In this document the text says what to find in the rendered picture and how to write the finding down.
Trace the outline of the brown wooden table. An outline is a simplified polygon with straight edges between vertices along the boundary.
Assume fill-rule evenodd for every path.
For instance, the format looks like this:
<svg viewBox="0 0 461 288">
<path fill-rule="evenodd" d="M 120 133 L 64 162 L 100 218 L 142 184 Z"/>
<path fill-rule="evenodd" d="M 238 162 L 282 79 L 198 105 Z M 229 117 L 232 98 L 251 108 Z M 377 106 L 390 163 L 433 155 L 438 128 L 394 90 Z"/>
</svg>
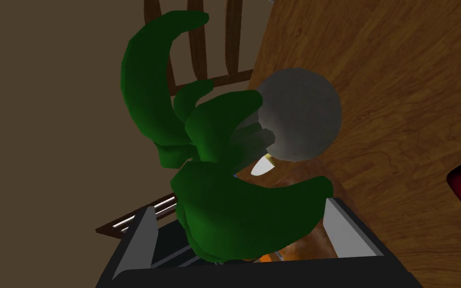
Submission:
<svg viewBox="0 0 461 288">
<path fill-rule="evenodd" d="M 303 67 L 342 105 L 320 157 L 423 288 L 461 288 L 461 0 L 275 0 L 249 87 Z"/>
</svg>

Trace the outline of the brown wooden chair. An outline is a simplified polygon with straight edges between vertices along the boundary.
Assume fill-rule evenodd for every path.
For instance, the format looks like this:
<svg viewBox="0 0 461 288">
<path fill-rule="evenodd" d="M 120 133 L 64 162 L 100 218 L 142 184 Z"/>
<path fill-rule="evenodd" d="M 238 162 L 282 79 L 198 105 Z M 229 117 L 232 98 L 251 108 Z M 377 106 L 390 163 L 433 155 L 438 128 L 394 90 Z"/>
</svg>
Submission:
<svg viewBox="0 0 461 288">
<path fill-rule="evenodd" d="M 204 12 L 204 0 L 187 0 L 187 10 Z M 221 87 L 249 81 L 253 69 L 239 71 L 240 43 L 242 38 L 243 0 L 226 0 L 225 6 L 225 66 L 227 75 L 211 78 L 213 87 Z M 143 0 L 144 23 L 162 15 L 160 0 Z M 208 79 L 206 33 L 204 27 L 188 32 L 191 65 L 196 80 Z M 167 83 L 171 97 L 186 84 L 176 85 L 170 56 L 167 64 Z"/>
</svg>

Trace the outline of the green leafy plant grey pot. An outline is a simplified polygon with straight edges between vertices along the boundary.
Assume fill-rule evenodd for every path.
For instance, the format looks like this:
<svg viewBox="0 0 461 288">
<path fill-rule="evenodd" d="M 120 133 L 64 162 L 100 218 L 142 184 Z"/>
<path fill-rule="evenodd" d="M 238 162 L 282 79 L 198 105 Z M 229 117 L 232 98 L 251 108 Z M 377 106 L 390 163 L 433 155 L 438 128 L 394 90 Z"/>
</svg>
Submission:
<svg viewBox="0 0 461 288">
<path fill-rule="evenodd" d="M 208 21 L 200 10 L 174 10 L 148 22 L 128 42 L 120 86 L 132 121 L 154 142 L 161 166 L 177 170 L 170 181 L 176 215 L 195 254 L 208 262 L 252 260 L 310 234 L 334 189 L 324 176 L 275 188 L 235 177 L 252 153 L 264 155 L 273 137 L 257 124 L 239 128 L 263 104 L 258 91 L 198 104 L 213 90 L 206 79 L 171 99 L 172 43 Z"/>
</svg>

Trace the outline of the dark brown white-striped bar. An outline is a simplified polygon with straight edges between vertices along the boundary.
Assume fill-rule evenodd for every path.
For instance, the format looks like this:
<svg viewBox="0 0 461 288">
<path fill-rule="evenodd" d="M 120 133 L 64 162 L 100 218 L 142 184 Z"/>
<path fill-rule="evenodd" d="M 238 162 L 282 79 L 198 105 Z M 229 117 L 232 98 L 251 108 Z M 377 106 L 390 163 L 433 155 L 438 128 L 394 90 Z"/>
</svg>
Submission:
<svg viewBox="0 0 461 288">
<path fill-rule="evenodd" d="M 130 227 L 133 219 L 135 218 L 136 214 L 140 212 L 142 209 L 153 208 L 155 211 L 155 219 L 157 221 L 168 217 L 171 215 L 176 208 L 177 205 L 177 198 L 175 197 L 174 193 L 167 194 L 166 196 L 157 199 L 149 204 L 146 204 L 138 209 L 135 209 L 120 218 L 110 221 L 98 228 L 95 231 L 98 234 L 115 238 L 115 239 L 122 239 L 124 233 Z"/>
</svg>

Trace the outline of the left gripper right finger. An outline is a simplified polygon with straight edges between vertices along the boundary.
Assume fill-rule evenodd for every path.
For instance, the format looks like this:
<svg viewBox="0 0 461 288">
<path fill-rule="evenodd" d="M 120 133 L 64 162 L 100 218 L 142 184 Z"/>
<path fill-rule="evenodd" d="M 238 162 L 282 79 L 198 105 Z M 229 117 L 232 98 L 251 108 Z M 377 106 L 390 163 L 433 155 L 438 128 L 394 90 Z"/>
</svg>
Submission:
<svg viewBox="0 0 461 288">
<path fill-rule="evenodd" d="M 338 258 L 383 255 L 351 216 L 338 204 L 336 198 L 326 200 L 323 227 Z"/>
</svg>

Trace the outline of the white yellow small piece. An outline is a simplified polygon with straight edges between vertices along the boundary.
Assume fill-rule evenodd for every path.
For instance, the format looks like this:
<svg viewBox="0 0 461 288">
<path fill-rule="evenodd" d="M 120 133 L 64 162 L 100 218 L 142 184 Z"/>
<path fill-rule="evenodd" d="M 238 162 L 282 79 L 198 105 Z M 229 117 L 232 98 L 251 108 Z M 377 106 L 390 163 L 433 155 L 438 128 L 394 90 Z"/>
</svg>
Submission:
<svg viewBox="0 0 461 288">
<path fill-rule="evenodd" d="M 250 174 L 252 174 L 252 176 L 261 176 L 271 171 L 274 167 L 275 164 L 272 160 L 272 156 L 267 153 L 257 161 Z"/>
</svg>

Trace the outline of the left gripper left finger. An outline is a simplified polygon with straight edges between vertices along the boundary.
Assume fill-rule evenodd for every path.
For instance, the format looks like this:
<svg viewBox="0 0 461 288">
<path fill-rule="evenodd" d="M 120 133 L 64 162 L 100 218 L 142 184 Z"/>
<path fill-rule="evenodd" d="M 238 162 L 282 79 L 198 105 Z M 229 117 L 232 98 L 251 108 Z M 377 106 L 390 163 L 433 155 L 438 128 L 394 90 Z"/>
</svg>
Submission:
<svg viewBox="0 0 461 288">
<path fill-rule="evenodd" d="M 155 208 L 142 208 L 112 254 L 101 280 L 112 281 L 123 272 L 151 268 L 158 233 Z"/>
</svg>

